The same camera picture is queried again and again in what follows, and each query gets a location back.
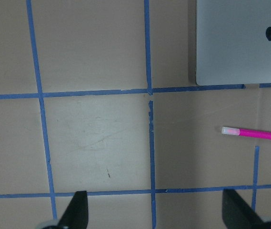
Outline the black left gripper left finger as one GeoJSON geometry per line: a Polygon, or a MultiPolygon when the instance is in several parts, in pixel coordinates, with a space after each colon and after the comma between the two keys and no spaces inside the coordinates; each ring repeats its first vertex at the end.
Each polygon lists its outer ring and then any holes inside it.
{"type": "Polygon", "coordinates": [[[42,222],[36,226],[36,229],[86,229],[88,223],[87,191],[77,191],[60,219],[42,222]]]}

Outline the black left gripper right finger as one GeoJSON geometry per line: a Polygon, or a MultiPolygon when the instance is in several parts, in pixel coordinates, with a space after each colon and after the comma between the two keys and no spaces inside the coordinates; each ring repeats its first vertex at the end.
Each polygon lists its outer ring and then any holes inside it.
{"type": "Polygon", "coordinates": [[[223,190],[221,215],[228,229],[271,229],[234,189],[223,190]]]}

